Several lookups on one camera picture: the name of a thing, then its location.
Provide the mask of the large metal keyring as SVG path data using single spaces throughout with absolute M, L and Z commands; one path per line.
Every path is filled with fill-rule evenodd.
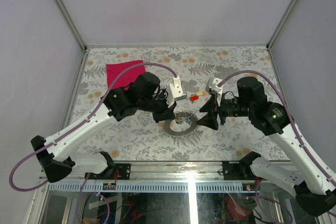
M 191 120 L 191 123 L 186 123 L 184 120 L 185 118 L 189 118 Z M 167 135 L 173 137 L 188 135 L 197 129 L 197 120 L 197 116 L 191 111 L 176 112 L 175 119 L 164 121 L 163 131 Z

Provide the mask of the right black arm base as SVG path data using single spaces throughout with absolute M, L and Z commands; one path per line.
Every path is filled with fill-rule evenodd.
M 252 173 L 250 165 L 259 157 L 261 157 L 259 153 L 251 151 L 239 161 L 222 161 L 224 180 L 255 180 L 256 176 Z

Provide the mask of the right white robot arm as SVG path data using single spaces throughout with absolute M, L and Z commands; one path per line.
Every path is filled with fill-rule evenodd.
M 210 78 L 206 91 L 211 98 L 200 108 L 205 116 L 197 121 L 199 126 L 218 130 L 228 117 L 247 117 L 284 151 L 297 169 L 296 173 L 290 172 L 251 151 L 239 160 L 243 178 L 255 176 L 270 181 L 292 195 L 297 204 L 314 217 L 335 207 L 335 172 L 305 140 L 285 106 L 268 101 L 264 86 L 257 78 L 239 79 L 238 96 L 232 99 L 225 98 L 219 78 Z

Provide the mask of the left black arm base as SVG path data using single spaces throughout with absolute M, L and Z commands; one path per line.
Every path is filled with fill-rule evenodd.
M 90 173 L 89 179 L 94 180 L 129 180 L 131 174 L 131 164 L 116 163 L 109 153 L 99 152 L 104 157 L 107 167 L 101 173 Z

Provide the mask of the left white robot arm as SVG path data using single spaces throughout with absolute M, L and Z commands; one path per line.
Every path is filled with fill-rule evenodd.
M 166 89 L 159 86 L 159 78 L 145 72 L 128 86 L 110 90 L 96 108 L 60 132 L 47 138 L 34 137 L 31 144 L 36 151 L 51 145 L 36 155 L 48 182 L 59 182 L 72 173 L 112 178 L 116 165 L 107 152 L 75 154 L 75 151 L 87 139 L 138 110 L 151 112 L 155 122 L 174 119 L 176 99 L 183 93 L 180 79 L 174 78 Z

